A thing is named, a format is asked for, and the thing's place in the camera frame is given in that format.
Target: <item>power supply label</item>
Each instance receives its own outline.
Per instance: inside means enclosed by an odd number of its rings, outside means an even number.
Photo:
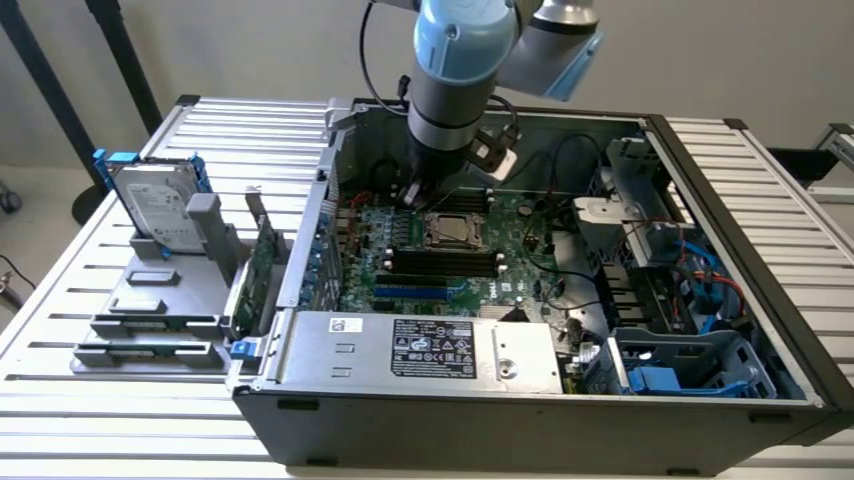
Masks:
[[[391,373],[399,377],[478,378],[471,322],[395,319]]]

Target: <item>motherboard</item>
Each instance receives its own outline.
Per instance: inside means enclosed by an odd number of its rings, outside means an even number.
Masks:
[[[402,209],[367,195],[339,211],[346,312],[500,318],[519,307],[531,319],[558,275],[552,229],[542,201],[522,194],[471,192],[438,205]]]

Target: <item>blue latch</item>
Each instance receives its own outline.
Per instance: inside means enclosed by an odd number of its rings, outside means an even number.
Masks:
[[[213,192],[213,189],[211,188],[211,180],[208,179],[208,172],[204,169],[204,160],[201,160],[201,157],[199,156],[197,153],[193,153],[192,157],[189,157],[189,164],[192,165],[192,168],[196,170],[196,183],[199,186],[199,192],[201,193]]]
[[[739,380],[721,388],[682,388],[676,372],[666,367],[636,367],[628,371],[628,385],[638,395],[734,398],[750,384]]]
[[[92,163],[95,164],[95,170],[97,171],[97,174],[104,180],[104,185],[107,185],[107,188],[109,188],[111,190],[115,190],[116,184],[113,183],[112,177],[109,176],[109,170],[107,169],[104,157],[107,157],[107,150],[99,148],[92,154]]]
[[[107,161],[109,163],[131,164],[139,160],[139,153],[136,152],[113,152]]]
[[[255,350],[258,344],[245,340],[236,341],[231,344],[231,351],[228,352],[232,360],[249,360],[255,358]]]

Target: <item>wire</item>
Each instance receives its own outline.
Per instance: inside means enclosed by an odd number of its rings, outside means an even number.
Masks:
[[[562,307],[560,305],[556,305],[552,301],[551,301],[551,293],[555,291],[555,288],[558,287],[558,285],[560,285],[563,283],[563,279],[559,279],[552,285],[551,287],[548,287],[548,290],[546,291],[546,296],[543,297],[543,306],[548,305],[551,308],[554,308],[555,310],[563,312],[563,313],[568,313],[572,310],[578,310],[579,308],[584,308],[588,307],[590,305],[596,305],[602,303],[602,300],[594,300],[592,302],[587,302],[587,303],[582,303],[580,305],[576,305],[574,307]]]
[[[687,249],[693,253],[695,253],[697,255],[703,257],[709,261],[709,264],[711,265],[711,268],[713,269],[715,268],[715,266],[718,265],[718,258],[711,253],[709,253],[706,250],[703,250],[702,247],[699,247],[698,245],[693,244],[691,242],[686,242],[685,240],[682,240],[682,241],[676,242],[676,244],[679,244],[679,243],[682,244],[682,255],[683,255],[683,258],[685,258],[685,249]]]
[[[374,82],[371,82],[371,75],[368,74],[368,65],[367,60],[364,59],[364,33],[368,27],[368,18],[371,18],[371,10],[374,10],[374,1],[368,1],[368,5],[364,7],[364,16],[362,17],[362,27],[359,28],[359,66],[362,67],[362,76],[364,77],[364,83],[371,91],[371,95],[374,96],[374,100],[376,103],[388,110],[395,115],[406,117],[406,112],[400,110],[395,110],[388,106],[386,102],[379,98],[379,93],[376,93],[376,89],[374,88]]]
[[[699,334],[705,335],[711,331],[711,325],[715,323],[715,316],[709,315],[706,317],[706,322],[703,323],[703,328],[699,330]]]
[[[706,278],[706,273],[697,271],[694,272],[694,278],[702,280]],[[730,280],[726,277],[722,277],[719,274],[714,274],[711,281],[714,283],[721,283],[729,286],[733,290],[735,290],[735,294],[738,295],[738,314],[745,314],[745,292],[742,291],[742,287],[735,283],[735,281]]]
[[[510,182],[512,182],[519,175],[522,175],[522,172],[524,172],[524,170],[531,166],[531,164],[534,163],[534,160],[536,160],[540,157],[546,157],[546,160],[548,160],[548,154],[546,152],[536,152],[534,155],[531,155],[528,157],[527,162],[524,162],[524,165],[522,165],[522,167],[519,167],[516,169],[516,171],[512,173],[512,175],[510,176],[510,178],[507,178],[503,182],[502,182],[502,186],[507,185]]]
[[[0,258],[5,261],[5,263],[9,264],[9,267],[12,267],[12,270],[15,271],[15,274],[20,277],[21,280],[24,280],[24,282],[27,282],[29,287],[35,290],[36,289],[36,284],[32,283],[32,280],[29,280],[27,278],[27,276],[21,273],[21,271],[17,269],[17,267],[12,263],[12,260],[9,260],[9,257],[7,257],[5,255],[0,255]]]
[[[563,137],[560,139],[560,143],[558,144],[558,148],[555,149],[555,155],[551,159],[551,174],[548,177],[548,189],[550,191],[558,188],[558,160],[560,159],[560,152],[563,151],[563,147],[566,146],[567,143],[570,143],[570,141],[575,140],[576,138],[583,138],[586,139],[592,146],[596,149],[596,167],[602,168],[602,154],[604,152],[602,146],[599,145],[599,142],[596,141],[596,139],[586,134],[586,133],[580,133],[580,132],[575,132],[568,134],[566,137]]]
[[[531,230],[534,229],[534,218],[531,218],[531,221],[528,222],[528,228],[526,228],[524,233],[522,234],[522,239],[524,239],[524,237],[528,236],[528,233],[531,233]],[[524,255],[524,259],[528,261],[528,263],[538,269],[542,270],[543,272],[548,272],[548,273],[555,273],[558,275],[571,275],[579,278],[583,278],[584,280],[587,280],[590,283],[595,284],[596,280],[587,275],[586,273],[582,272],[576,272],[572,270],[559,270],[556,268],[550,268],[546,267],[544,265],[539,264],[532,258],[531,258],[531,254],[528,253],[527,248],[524,248],[524,245],[522,245],[522,242],[519,242],[519,245],[522,246],[522,254]]]
[[[519,112],[516,112],[516,107],[512,106],[512,103],[510,103],[510,101],[502,97],[500,95],[490,95],[490,100],[495,100],[498,103],[500,103],[504,108],[507,109],[507,111],[510,112],[510,116],[512,117],[512,125],[518,128],[519,127]]]

